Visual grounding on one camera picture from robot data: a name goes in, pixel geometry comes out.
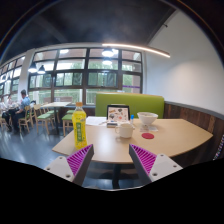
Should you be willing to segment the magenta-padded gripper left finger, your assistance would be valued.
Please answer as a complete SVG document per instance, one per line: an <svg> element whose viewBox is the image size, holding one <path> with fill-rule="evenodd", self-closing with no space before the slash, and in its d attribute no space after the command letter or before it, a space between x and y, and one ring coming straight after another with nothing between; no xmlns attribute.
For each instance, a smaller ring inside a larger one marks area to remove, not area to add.
<svg viewBox="0 0 224 224"><path fill-rule="evenodd" d="M81 186L94 155L93 145L88 145L68 157L59 156L45 170Z"/></svg>

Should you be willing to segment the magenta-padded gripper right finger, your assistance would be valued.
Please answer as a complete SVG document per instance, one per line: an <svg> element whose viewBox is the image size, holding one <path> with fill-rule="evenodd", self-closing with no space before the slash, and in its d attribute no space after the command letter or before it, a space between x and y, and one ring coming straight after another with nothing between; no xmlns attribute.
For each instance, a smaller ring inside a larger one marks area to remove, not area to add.
<svg viewBox="0 0 224 224"><path fill-rule="evenodd" d="M143 185L157 181L182 169L175 161L165 154L154 154L140 146L129 145L131 156L138 176Z"/></svg>

